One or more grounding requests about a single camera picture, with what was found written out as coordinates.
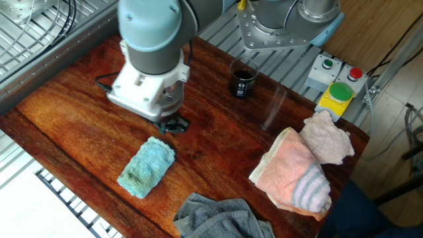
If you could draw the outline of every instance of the beige cloth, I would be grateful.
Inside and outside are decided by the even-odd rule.
[[[292,128],[276,138],[249,178],[284,210],[320,220],[332,204],[321,166]]]
[[[354,155],[350,138],[333,124],[328,111],[316,112],[304,123],[299,136],[320,164],[341,165],[343,158]]]

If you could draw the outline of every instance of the control box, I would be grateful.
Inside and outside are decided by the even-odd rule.
[[[345,83],[352,89],[354,98],[364,88],[364,84],[367,82],[367,75],[361,71],[361,69],[352,67],[351,65],[345,65],[342,71],[339,73],[336,82]]]
[[[338,60],[319,54],[313,63],[305,85],[320,92],[325,92],[329,85],[335,81],[341,67],[342,63]]]

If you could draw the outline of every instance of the green button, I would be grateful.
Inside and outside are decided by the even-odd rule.
[[[326,65],[327,67],[332,67],[332,66],[333,66],[333,62],[332,62],[332,61],[330,61],[329,59],[326,59],[324,63],[325,63],[325,65]]]
[[[345,83],[334,83],[329,89],[330,95],[336,100],[346,101],[352,98],[352,89]]]

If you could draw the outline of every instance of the dark liquid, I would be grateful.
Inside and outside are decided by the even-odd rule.
[[[229,92],[235,97],[248,97],[252,94],[253,85],[254,79],[252,78],[252,74],[250,72],[243,70],[235,71],[233,72],[231,82],[229,83]]]

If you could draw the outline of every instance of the emergency stop button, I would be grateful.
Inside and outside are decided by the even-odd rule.
[[[348,79],[353,82],[356,82],[361,77],[363,77],[363,72],[359,68],[352,68],[350,74],[348,74]]]

